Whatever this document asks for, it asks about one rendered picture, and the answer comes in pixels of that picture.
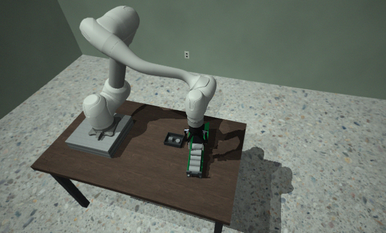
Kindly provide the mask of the black open tray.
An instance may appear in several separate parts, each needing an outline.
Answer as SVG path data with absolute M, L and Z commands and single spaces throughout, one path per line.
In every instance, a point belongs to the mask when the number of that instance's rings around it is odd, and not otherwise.
M 173 137 L 173 142 L 168 141 L 169 137 Z M 171 146 L 171 147 L 181 148 L 182 143 L 184 141 L 184 138 L 185 138 L 184 135 L 168 132 L 168 134 L 167 134 L 167 136 L 166 136 L 166 138 L 164 140 L 164 144 L 167 145 L 167 146 Z M 176 139 L 180 139 L 180 143 L 179 144 L 176 143 Z

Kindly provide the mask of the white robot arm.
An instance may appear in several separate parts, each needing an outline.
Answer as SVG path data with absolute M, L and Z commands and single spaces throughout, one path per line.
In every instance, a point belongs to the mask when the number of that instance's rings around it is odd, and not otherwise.
M 118 6 L 98 19 L 83 19 L 80 31 L 86 40 L 109 58 L 109 78 L 100 94 L 92 94 L 83 101 L 83 112 L 93 127 L 89 136 L 100 140 L 102 136 L 114 136 L 121 120 L 112 117 L 117 108 L 130 95 L 130 84 L 125 81 L 126 66 L 143 74 L 176 78 L 189 85 L 185 109 L 189 126 L 199 128 L 204 114 L 216 91 L 212 76 L 196 76 L 192 73 L 142 60 L 130 48 L 139 27 L 137 12 L 128 6 Z M 127 86 L 128 85 L 128 86 Z M 201 93 L 201 92 L 202 93 Z

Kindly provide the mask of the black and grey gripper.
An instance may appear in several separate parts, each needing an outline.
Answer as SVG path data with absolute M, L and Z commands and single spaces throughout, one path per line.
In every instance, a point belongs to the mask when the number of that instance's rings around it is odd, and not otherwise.
M 187 139 L 187 133 L 188 132 L 190 132 L 190 136 Z M 206 131 L 203 130 L 203 125 L 201 127 L 199 127 L 199 128 L 193 128 L 193 127 L 189 126 L 189 129 L 185 128 L 184 133 L 185 133 L 185 140 L 184 140 L 184 142 L 187 142 L 188 149 L 190 149 L 190 140 L 191 140 L 191 138 L 193 136 L 198 136 L 200 138 L 200 140 L 202 141 L 202 143 L 203 143 L 202 150 L 204 150 L 205 143 L 206 144 L 208 143 L 208 138 L 207 138 L 207 130 Z M 202 133 L 204 133 L 205 139 L 202 136 Z

